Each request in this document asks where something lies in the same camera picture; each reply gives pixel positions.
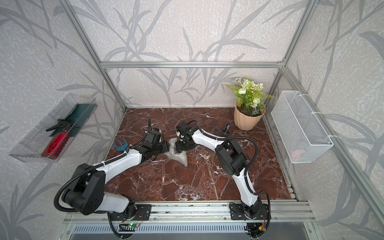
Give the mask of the black tape dispenser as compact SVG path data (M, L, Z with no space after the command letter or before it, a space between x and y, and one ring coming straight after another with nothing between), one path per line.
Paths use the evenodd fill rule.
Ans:
M231 123L227 123L226 124L226 127L222 133L222 137L228 137L230 135L230 132L231 132L231 126L232 124Z

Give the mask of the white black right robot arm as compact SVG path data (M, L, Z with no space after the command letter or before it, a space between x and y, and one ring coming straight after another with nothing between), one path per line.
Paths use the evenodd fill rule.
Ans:
M241 195L243 208L249 212L249 215L255 214L261 207L262 201L259 194L255 192L248 178L248 170L258 155L258 144L251 138L243 136L219 137L198 127L178 127L176 142L177 152L194 149L197 145L204 146L217 154L222 169L231 175ZM255 152L247 163L246 153L239 145L238 140L247 140L255 147Z

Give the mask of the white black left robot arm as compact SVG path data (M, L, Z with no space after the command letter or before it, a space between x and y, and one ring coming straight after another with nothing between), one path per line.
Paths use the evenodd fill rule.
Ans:
M128 218L134 216L137 212L135 201L105 192L105 185L127 169L167 153L170 144L161 141L125 147L122 154L107 161L92 166L79 165L72 178L56 193L54 207L60 212L80 212L85 216L101 212L115 212Z

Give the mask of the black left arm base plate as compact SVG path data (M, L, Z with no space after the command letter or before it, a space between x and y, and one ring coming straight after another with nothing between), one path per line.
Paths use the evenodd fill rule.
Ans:
M150 204L139 204L135 206L128 206L128 208L122 213L111 213L112 221L148 221L151 215L152 205Z

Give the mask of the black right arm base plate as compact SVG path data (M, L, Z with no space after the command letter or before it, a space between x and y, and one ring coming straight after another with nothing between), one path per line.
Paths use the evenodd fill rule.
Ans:
M243 203L229 203L229 209L232 220L269 220L271 216L268 204L249 207Z

